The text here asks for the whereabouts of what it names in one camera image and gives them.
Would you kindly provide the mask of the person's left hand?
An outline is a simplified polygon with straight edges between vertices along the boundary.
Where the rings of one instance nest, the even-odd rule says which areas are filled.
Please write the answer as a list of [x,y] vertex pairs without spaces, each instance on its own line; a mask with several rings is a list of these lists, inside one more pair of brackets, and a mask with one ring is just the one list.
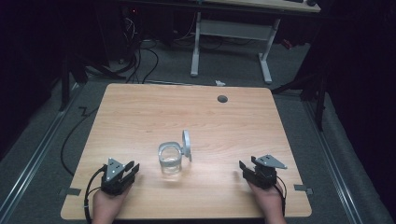
[[120,213],[130,189],[126,189],[117,196],[109,195],[100,189],[97,190],[93,195],[92,224],[112,224]]

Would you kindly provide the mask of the person's right hand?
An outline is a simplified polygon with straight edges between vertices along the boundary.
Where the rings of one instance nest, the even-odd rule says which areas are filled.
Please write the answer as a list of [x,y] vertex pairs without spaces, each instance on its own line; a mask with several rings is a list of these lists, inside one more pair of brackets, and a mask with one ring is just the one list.
[[281,187],[276,184],[269,189],[261,189],[248,182],[255,200],[263,212],[266,224],[287,224],[282,210],[282,193]]

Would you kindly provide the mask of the clear jar with hinged lid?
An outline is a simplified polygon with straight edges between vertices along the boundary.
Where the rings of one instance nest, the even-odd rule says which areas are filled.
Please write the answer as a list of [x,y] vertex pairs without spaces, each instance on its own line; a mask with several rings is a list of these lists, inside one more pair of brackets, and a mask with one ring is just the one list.
[[191,138],[188,130],[182,131],[182,144],[165,142],[159,145],[158,160],[165,179],[177,181],[181,177],[184,158],[192,162]]

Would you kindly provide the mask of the black stand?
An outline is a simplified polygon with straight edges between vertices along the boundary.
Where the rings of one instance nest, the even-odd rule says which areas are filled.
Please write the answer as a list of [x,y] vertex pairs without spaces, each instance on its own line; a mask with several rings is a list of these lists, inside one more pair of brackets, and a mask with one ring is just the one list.
[[94,61],[89,60],[86,57],[81,55],[68,52],[65,54],[63,58],[62,64],[62,103],[60,110],[65,111],[66,107],[69,105],[71,101],[70,95],[70,77],[73,77],[77,84],[85,85],[88,82],[88,76],[85,72],[85,67],[90,66],[100,73],[104,74],[107,77],[114,79],[123,79],[122,76],[119,76],[117,73],[112,72],[106,68],[104,68],[99,63],[95,63]]
[[293,81],[272,90],[272,94],[280,94],[287,90],[301,90],[302,101],[316,102],[314,122],[320,131],[323,130],[322,117],[324,111],[325,91],[328,73],[322,65],[302,63]]

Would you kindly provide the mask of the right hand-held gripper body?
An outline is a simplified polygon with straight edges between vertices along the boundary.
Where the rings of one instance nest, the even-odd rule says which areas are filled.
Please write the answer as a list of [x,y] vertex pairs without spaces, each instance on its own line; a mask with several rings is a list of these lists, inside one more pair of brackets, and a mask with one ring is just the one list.
[[262,189],[269,189],[276,184],[277,169],[286,170],[288,168],[287,165],[269,154],[256,159],[258,165],[253,163],[255,178],[249,179],[249,182]]

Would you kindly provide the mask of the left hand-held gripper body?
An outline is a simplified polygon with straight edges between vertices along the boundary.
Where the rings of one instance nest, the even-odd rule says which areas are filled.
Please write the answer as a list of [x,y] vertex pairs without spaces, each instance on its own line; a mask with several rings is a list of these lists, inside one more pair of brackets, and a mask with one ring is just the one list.
[[125,172],[126,166],[124,164],[109,158],[101,179],[101,191],[113,196],[121,195],[132,185],[132,178],[129,175],[124,176]]

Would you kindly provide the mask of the grey tape strip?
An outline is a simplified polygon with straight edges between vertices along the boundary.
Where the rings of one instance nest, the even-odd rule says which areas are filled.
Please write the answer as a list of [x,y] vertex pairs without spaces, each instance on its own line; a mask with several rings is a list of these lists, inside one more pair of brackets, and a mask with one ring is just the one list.
[[80,193],[81,193],[81,189],[74,189],[74,188],[62,188],[58,192],[60,196],[66,196],[66,195],[78,196]]
[[314,193],[314,191],[311,188],[308,188],[306,185],[294,184],[294,189],[296,191],[304,191],[306,195],[312,195]]

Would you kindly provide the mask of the white-framed desk with wooden top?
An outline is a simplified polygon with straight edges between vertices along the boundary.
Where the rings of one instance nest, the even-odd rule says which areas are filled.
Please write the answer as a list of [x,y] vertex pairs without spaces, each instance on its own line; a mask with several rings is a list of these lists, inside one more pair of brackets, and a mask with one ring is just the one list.
[[[201,6],[203,3],[220,4],[224,6],[251,7],[252,9],[269,9],[274,12],[296,12],[296,13],[319,13],[320,6],[316,0],[197,0]],[[258,54],[262,69],[263,80],[267,84],[273,82],[267,57],[273,45],[280,24],[277,16],[269,24],[253,24],[252,22],[226,21],[223,19],[203,19],[202,14],[195,14],[195,37],[194,49],[191,59],[191,76],[199,74],[200,62],[200,39],[202,35],[213,35],[220,37],[231,37],[248,40],[260,40],[266,43],[263,52]]]

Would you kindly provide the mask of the metal floor rail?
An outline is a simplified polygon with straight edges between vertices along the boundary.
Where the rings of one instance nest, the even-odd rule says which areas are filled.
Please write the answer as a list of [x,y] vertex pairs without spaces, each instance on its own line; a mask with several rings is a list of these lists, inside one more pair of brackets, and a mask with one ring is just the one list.
[[71,106],[84,86],[73,84],[62,105],[61,88],[33,115],[10,152],[0,162],[0,223],[6,223],[30,185]]
[[357,209],[357,206],[352,198],[349,187],[337,165],[337,162],[332,154],[330,145],[327,142],[326,136],[321,131],[315,121],[314,108],[310,103],[303,103],[305,113],[309,117],[310,123],[313,126],[315,134],[318,138],[320,149],[323,154],[327,169],[331,176],[333,185],[337,192],[338,198],[343,205],[346,212],[346,216],[350,224],[363,224],[361,215]]

